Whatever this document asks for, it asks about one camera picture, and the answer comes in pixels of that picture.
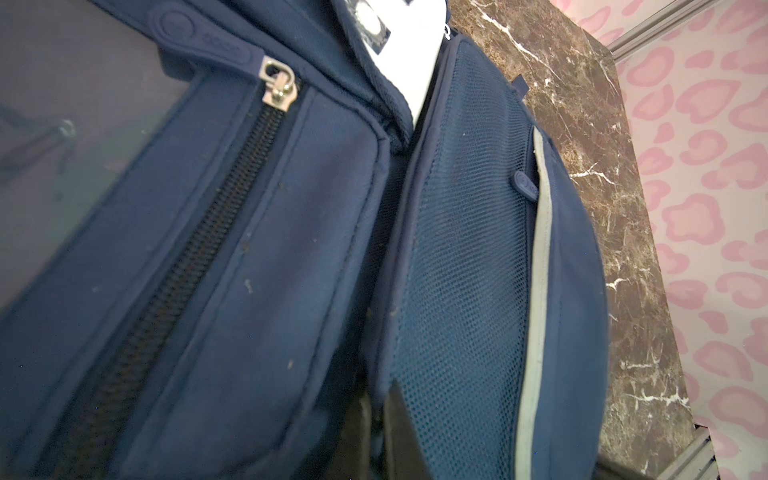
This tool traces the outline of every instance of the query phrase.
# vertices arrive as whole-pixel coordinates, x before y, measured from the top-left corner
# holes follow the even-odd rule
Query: zipper
[[[245,145],[184,248],[141,310],[66,435],[54,478],[103,478],[114,447],[152,367],[227,238],[266,159],[280,123],[298,96],[293,70],[264,56],[260,113]]]

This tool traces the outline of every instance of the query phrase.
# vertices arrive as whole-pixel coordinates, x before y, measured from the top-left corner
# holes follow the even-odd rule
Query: pink and white wall
[[[608,44],[667,0],[553,0]],[[723,0],[617,66],[696,423],[768,480],[768,0]]]

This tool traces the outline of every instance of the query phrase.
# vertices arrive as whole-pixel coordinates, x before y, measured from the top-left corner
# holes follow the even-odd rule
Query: mesh pocket
[[[511,478],[528,318],[534,206],[509,176],[531,121],[471,42],[458,47],[422,186],[392,376],[435,478]]]

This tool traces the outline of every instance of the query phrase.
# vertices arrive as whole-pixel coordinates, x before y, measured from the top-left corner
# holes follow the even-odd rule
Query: blue backpack
[[[2,13],[0,469],[589,478],[591,220],[444,0],[93,3]]]

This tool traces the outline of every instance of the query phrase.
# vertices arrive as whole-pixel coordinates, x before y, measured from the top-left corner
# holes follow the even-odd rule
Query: white tag
[[[419,120],[445,35],[445,0],[347,0],[368,55]]]

